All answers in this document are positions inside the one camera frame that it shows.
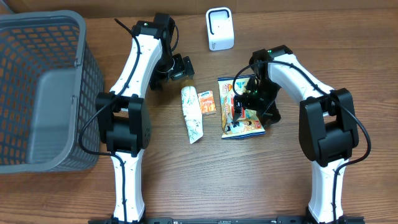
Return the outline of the yellow snack chip bag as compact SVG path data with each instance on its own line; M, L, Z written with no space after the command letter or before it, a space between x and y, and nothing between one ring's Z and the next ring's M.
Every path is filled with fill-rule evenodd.
M262 127L262 124L254 110L242 110L242 114L237 121L233 121L234 91L232 84L233 77L218 78L221 105L221 127L224 131L221 138L242 139L265 134L266 131Z

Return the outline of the small orange white box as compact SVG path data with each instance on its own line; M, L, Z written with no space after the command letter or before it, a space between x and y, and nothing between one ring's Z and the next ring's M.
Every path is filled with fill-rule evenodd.
M211 90L204 91L198 94L201 113L203 115L210 115L216 113L216 105L214 95Z

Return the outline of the white bamboo print tube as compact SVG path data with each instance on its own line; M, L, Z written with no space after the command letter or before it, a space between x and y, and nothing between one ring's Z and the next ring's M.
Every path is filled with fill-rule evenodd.
M193 144L203 136L203 115L193 80L188 79L182 82L181 96L188 138L190 144Z

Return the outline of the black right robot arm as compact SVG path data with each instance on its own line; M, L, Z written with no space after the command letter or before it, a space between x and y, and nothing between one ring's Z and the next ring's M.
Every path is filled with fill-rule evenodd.
M279 122L276 98L280 89L299 105L298 139L312 166L312 194L303 223L364 223L349 217L341 206L343 178L359 143L358 119L351 93L335 90L306 70L285 45L253 52L248 67L254 72L246 89L237 84L229 121L253 110L262 126Z

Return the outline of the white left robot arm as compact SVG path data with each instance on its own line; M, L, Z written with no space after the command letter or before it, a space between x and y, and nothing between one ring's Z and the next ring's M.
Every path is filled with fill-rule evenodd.
M143 223L145 219L142 160L151 136L147 89L159 90L164 81L192 79L195 74L190 59L174 53L177 44L172 37L178 28L169 15L138 21L128 31L132 46L122 74L95 101L100 140L115 176L116 205L107 223Z

